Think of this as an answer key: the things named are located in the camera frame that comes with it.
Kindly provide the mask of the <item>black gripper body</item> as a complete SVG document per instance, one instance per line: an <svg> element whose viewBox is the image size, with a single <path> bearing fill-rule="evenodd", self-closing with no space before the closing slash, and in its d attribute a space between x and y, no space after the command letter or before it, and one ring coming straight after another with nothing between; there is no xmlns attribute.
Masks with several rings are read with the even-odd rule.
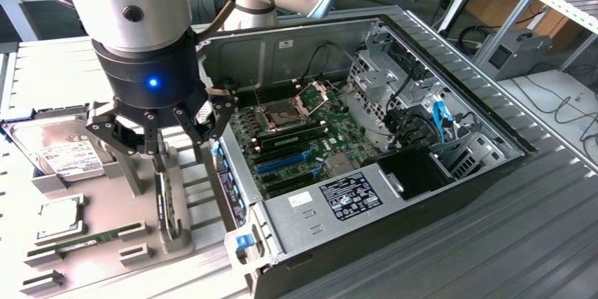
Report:
<svg viewBox="0 0 598 299"><path fill-rule="evenodd" d="M158 127L177 124L173 108L196 113L207 101L195 50L195 32L187 29L167 47L140 53L116 53L92 41L94 54L113 91L116 112L142 124L154 113Z"/></svg>

